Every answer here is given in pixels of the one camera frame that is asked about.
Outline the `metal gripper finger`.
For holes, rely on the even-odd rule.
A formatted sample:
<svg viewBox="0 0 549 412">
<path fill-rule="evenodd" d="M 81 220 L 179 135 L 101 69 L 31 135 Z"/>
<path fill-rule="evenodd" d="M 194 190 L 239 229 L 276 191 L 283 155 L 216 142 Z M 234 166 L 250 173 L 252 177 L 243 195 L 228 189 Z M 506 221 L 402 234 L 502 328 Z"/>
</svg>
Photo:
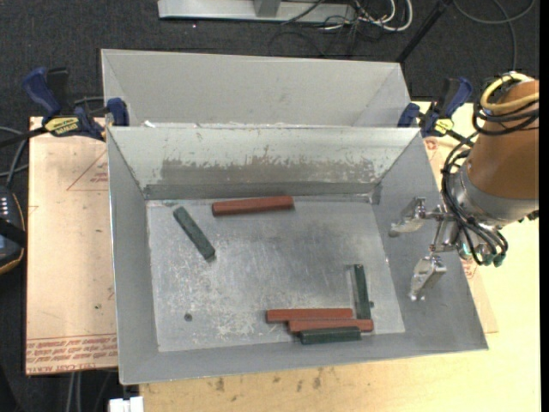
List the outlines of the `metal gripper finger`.
<svg viewBox="0 0 549 412">
<path fill-rule="evenodd" d="M 425 223 L 425 201 L 425 197 L 414 197 L 401 211 L 399 219 L 391 223 L 389 237 L 419 230 Z"/>
<path fill-rule="evenodd" d="M 421 258 L 413 268 L 409 297 L 412 301 L 425 297 L 425 291 L 433 288 L 446 273 L 447 268 L 439 255 L 430 254 Z"/>
</svg>

